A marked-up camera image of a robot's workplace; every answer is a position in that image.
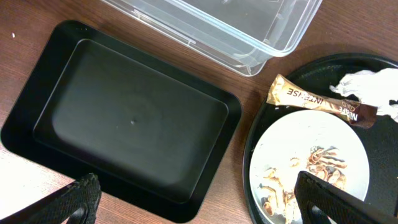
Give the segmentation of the grey plate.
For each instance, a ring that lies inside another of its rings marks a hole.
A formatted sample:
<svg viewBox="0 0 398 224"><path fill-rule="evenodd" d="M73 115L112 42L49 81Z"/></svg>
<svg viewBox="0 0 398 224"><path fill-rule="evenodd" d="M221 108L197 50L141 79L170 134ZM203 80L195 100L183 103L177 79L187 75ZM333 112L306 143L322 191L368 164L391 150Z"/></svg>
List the grey plate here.
<svg viewBox="0 0 398 224"><path fill-rule="evenodd" d="M266 194L259 187L262 174L279 167L292 157L306 159L313 146L339 149L348 194L364 200L369 186L369 162L365 148L352 128L336 116L314 110L289 113L264 131L257 142L249 166L249 185L256 207L270 223L285 223L282 215L269 216L262 207Z"/></svg>

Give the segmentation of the gold coffee sachet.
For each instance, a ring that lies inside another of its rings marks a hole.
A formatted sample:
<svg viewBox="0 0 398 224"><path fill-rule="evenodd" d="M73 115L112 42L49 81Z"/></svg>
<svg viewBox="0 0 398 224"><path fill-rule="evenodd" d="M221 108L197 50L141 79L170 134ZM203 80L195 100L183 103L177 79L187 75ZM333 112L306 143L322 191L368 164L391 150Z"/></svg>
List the gold coffee sachet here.
<svg viewBox="0 0 398 224"><path fill-rule="evenodd" d="M337 100L306 91L282 75L272 83L266 103L275 106L296 106L335 114L350 125L370 128L377 120L377 108L353 100Z"/></svg>

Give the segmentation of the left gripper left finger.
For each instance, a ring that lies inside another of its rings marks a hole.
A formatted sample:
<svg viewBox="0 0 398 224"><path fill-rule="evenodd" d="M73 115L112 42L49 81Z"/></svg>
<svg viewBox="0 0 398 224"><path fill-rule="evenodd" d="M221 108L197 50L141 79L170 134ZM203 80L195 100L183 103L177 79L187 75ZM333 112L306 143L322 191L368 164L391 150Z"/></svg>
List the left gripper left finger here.
<svg viewBox="0 0 398 224"><path fill-rule="evenodd" d="M96 220L100 199L101 187L98 176L90 173L1 219L1 223L90 224Z"/></svg>

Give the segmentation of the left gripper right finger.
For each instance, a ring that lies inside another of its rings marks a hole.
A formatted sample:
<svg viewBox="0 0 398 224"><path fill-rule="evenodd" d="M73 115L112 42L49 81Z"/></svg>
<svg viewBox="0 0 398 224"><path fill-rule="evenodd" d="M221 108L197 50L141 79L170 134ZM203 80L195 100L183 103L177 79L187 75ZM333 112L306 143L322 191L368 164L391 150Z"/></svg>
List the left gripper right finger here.
<svg viewBox="0 0 398 224"><path fill-rule="evenodd" d="M294 194L300 209L302 223L397 223L392 215L372 208L360 199L319 179L300 171Z"/></svg>

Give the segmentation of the food scraps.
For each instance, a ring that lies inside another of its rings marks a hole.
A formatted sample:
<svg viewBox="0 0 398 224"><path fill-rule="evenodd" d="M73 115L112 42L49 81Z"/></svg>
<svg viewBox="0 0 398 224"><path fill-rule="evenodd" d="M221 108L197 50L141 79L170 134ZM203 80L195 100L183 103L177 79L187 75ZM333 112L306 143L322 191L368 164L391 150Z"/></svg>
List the food scraps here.
<svg viewBox="0 0 398 224"><path fill-rule="evenodd" d="M347 168L347 163L339 159L338 154L339 149L333 146L328 149L313 146L306 159L292 157L287 163L264 171L259 189L266 194L262 204L265 212L269 216L284 216L288 224L301 217L294 188L302 170L344 190L346 176L343 169Z"/></svg>

